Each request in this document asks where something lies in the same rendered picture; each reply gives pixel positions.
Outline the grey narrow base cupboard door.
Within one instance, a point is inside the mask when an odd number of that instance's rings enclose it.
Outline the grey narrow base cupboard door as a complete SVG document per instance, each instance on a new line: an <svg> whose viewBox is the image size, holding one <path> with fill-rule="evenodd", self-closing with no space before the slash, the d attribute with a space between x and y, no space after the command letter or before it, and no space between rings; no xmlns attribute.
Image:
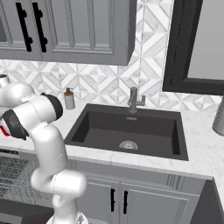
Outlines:
<svg viewBox="0 0 224 224"><path fill-rule="evenodd" d="M115 211L110 209L110 189L115 189ZM116 181L88 178L84 195L77 199L78 208L89 224L119 224L119 184Z"/></svg>

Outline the grey wide base cupboard door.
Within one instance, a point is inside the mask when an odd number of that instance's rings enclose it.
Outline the grey wide base cupboard door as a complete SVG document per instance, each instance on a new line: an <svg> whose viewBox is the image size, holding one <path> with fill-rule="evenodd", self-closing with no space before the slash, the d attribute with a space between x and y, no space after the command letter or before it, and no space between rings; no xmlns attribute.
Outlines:
<svg viewBox="0 0 224 224"><path fill-rule="evenodd" d="M121 183L120 224L190 224L199 195ZM128 209L123 214L123 192Z"/></svg>

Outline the dark dishwasher door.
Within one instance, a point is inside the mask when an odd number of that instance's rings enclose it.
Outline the dark dishwasher door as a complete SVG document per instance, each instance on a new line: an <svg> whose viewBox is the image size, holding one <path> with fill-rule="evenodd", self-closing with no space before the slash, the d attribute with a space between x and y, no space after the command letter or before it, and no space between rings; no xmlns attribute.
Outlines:
<svg viewBox="0 0 224 224"><path fill-rule="evenodd" d="M46 224L53 209L0 199L0 224Z"/></svg>

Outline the black sink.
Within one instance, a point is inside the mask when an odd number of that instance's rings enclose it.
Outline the black sink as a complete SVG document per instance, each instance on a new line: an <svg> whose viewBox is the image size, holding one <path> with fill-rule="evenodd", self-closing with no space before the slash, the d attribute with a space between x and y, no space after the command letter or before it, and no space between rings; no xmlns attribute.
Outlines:
<svg viewBox="0 0 224 224"><path fill-rule="evenodd" d="M137 155L188 159L179 112L87 104L65 144Z"/></svg>

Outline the grey metal tap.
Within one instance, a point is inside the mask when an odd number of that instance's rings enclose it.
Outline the grey metal tap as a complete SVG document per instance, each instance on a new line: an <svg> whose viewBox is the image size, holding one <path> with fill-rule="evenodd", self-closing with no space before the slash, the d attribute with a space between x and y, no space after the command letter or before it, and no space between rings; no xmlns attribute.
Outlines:
<svg viewBox="0 0 224 224"><path fill-rule="evenodd" d="M137 106L144 106L145 105L145 96L142 96L142 99L139 101L137 99L137 88L131 87L130 88L130 97L128 100L129 112L136 113Z"/></svg>

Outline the grey soap dispenser brown top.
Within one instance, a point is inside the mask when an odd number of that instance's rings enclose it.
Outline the grey soap dispenser brown top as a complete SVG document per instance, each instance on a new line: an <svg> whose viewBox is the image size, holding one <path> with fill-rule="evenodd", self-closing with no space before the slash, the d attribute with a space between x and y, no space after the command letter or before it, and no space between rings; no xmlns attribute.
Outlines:
<svg viewBox="0 0 224 224"><path fill-rule="evenodd" d="M69 87L66 89L66 92L64 93L64 99L66 109L72 110L75 108L74 92Z"/></svg>

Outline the grey panel under sink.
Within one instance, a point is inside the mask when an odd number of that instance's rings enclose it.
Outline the grey panel under sink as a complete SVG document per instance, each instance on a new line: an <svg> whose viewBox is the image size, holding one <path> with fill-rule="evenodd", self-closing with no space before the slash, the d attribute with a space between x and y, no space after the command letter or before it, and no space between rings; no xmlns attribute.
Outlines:
<svg viewBox="0 0 224 224"><path fill-rule="evenodd" d="M109 164L97 164L73 159L70 160L70 163L74 169L81 172L152 183L182 193L200 194L206 182L203 178L192 178L177 174L145 171Z"/></svg>

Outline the black framed window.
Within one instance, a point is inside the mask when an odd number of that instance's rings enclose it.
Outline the black framed window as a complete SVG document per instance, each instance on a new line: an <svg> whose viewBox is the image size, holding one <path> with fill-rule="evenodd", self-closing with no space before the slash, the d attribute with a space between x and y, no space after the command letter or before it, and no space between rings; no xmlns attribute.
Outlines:
<svg viewBox="0 0 224 224"><path fill-rule="evenodd" d="M174 0L163 90L224 95L224 0Z"/></svg>

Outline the grey ribbed cylinder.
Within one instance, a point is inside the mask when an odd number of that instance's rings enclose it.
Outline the grey ribbed cylinder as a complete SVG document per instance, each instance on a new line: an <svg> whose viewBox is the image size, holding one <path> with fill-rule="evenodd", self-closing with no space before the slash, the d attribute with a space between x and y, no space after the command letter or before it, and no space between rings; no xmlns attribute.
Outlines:
<svg viewBox="0 0 224 224"><path fill-rule="evenodd" d="M220 136L224 136L224 96L222 97L213 121L213 131Z"/></svg>

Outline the grey wall cupboard body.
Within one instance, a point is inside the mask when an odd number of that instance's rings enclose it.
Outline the grey wall cupboard body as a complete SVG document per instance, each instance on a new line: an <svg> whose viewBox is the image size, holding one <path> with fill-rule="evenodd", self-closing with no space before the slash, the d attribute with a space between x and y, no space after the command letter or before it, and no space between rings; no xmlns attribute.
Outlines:
<svg viewBox="0 0 224 224"><path fill-rule="evenodd" d="M135 36L136 36L136 15L137 15L137 0L128 0L128 54L129 60L126 65L129 64L130 58L135 48Z"/></svg>

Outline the grey wide wall cupboard door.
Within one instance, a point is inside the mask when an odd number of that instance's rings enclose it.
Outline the grey wide wall cupboard door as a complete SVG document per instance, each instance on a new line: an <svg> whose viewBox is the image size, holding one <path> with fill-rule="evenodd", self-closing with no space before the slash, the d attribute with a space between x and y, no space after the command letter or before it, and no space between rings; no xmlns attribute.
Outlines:
<svg viewBox="0 0 224 224"><path fill-rule="evenodd" d="M128 0L32 0L43 12L43 61L128 63Z"/></svg>

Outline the grey narrow wall cupboard door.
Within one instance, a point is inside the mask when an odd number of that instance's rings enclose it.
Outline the grey narrow wall cupboard door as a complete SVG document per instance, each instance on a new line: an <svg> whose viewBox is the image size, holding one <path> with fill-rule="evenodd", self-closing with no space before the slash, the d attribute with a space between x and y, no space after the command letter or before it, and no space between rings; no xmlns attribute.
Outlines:
<svg viewBox="0 0 224 224"><path fill-rule="evenodd" d="M33 40L30 52L26 50L16 3L21 3L27 13L25 22L28 34ZM0 59L42 60L32 0L0 0Z"/></svg>

